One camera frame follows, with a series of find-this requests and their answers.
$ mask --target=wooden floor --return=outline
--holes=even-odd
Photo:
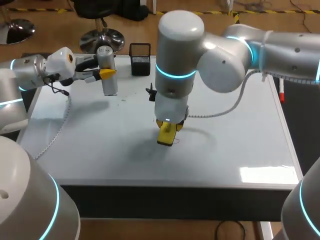
[[[320,9],[319,0],[293,0],[305,10]],[[158,11],[183,9],[189,11],[218,11],[224,9],[224,0],[158,0]],[[242,0],[243,3],[254,0]],[[289,0],[269,0],[268,10],[296,10]],[[66,0],[16,0],[8,8],[70,8]],[[234,10],[243,10],[235,5]],[[25,42],[0,46],[0,62],[19,58],[22,53],[52,53],[61,47],[68,47],[80,53],[79,39],[95,28],[93,20],[77,17],[73,12],[11,12],[11,18],[28,19],[36,26],[35,34]],[[134,22],[116,15],[106,17],[110,28],[120,31],[125,37],[125,47],[119,54],[128,54],[133,42],[151,43],[151,53],[156,54],[157,26],[160,15],[149,15],[144,21]],[[226,15],[201,15],[207,32],[221,34],[234,20]],[[263,30],[305,32],[302,25],[303,15],[288,14],[241,14],[240,22]],[[320,14],[308,14],[305,24],[313,33],[320,33]],[[80,240],[213,240],[217,221],[182,220],[83,220]],[[257,239],[252,222],[243,223],[246,240]],[[273,223],[274,233],[281,229],[279,223]],[[240,240],[238,226],[228,222],[222,226],[219,240]]]

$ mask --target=black cable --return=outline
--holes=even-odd
[[[265,5],[268,4],[269,7],[272,7],[272,3],[267,0],[260,0],[260,2],[249,2],[249,3],[242,3],[239,1],[234,1],[235,4],[241,5],[247,11],[264,11]]]
[[[303,12],[303,22],[302,22],[302,25],[305,27],[305,29],[307,29],[307,31],[309,32],[309,33],[312,33],[311,31],[310,31],[310,29],[307,27],[307,25],[306,25],[306,13],[298,6],[298,5],[296,5],[296,4],[294,4],[293,2],[292,2],[292,0],[290,0],[290,3],[294,6],[294,7],[296,7],[297,9],[299,9],[301,12]]]
[[[216,226],[216,229],[215,229],[215,231],[214,231],[214,240],[219,240],[219,239],[218,239],[218,230],[219,230],[220,226],[221,226],[222,224],[224,224],[225,222],[233,222],[233,223],[238,224],[238,225],[240,226],[241,230],[242,230],[242,238],[241,238],[241,240],[245,240],[245,239],[246,239],[246,229],[245,229],[245,227],[241,224],[241,222],[239,222],[239,221],[221,221],[221,222],[218,224],[218,226]]]
[[[54,83],[53,83],[52,81],[50,81],[51,85],[49,85],[49,84],[46,83],[45,81],[43,81],[43,82],[44,82],[44,85],[47,85],[47,86],[49,86],[49,87],[52,89],[52,92],[53,92],[54,94],[62,93],[63,95],[66,95],[66,96],[69,96],[69,95],[70,95],[70,93],[69,93],[68,91],[54,87]]]

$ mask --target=white spiral cable wrap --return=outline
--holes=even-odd
[[[240,94],[238,99],[236,100],[235,104],[228,110],[220,112],[220,113],[216,113],[216,114],[210,114],[210,115],[188,115],[189,118],[196,118],[196,119],[207,119],[207,118],[215,118],[215,117],[219,117],[222,115],[226,115],[228,113],[230,113],[231,111],[233,111],[234,109],[236,109],[236,107],[239,105],[242,96],[244,95],[244,91],[245,91],[245,87],[247,84],[248,79],[253,75],[253,74],[257,74],[257,73],[261,73],[260,70],[253,70],[251,72],[249,72],[242,83],[241,89],[240,89]],[[279,78],[279,79],[284,79],[285,81],[289,81],[292,83],[297,83],[297,84],[306,84],[306,85],[320,85],[320,81],[314,81],[314,80],[310,80],[310,79],[298,79],[298,78],[293,78],[293,77],[288,77],[288,76],[283,76],[280,74],[276,74],[276,73],[272,73],[272,72],[263,72],[264,74],[267,75],[271,75],[273,77]]]
[[[63,118],[63,122],[61,127],[59,128],[59,131],[57,132],[57,134],[54,136],[54,138],[52,139],[52,141],[45,147],[45,149],[43,149],[37,156],[34,157],[34,160],[38,160],[43,154],[45,154],[45,152],[54,144],[54,142],[57,140],[57,138],[59,137],[60,133],[62,132],[64,126],[67,123],[67,120],[69,118],[70,115],[70,110],[71,110],[71,96],[68,96],[68,100],[67,100],[67,109],[65,112],[65,116]]]

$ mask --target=chair base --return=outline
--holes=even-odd
[[[0,23],[0,45],[21,43],[35,32],[35,25],[26,19],[13,19]]]
[[[125,45],[125,37],[121,32],[104,28],[102,32],[92,30],[81,37],[80,48],[85,54],[96,54],[101,46],[110,46],[113,52],[116,53]]]

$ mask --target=red marker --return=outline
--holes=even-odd
[[[280,103],[283,104],[285,102],[285,84],[282,78],[279,79],[279,99]]]

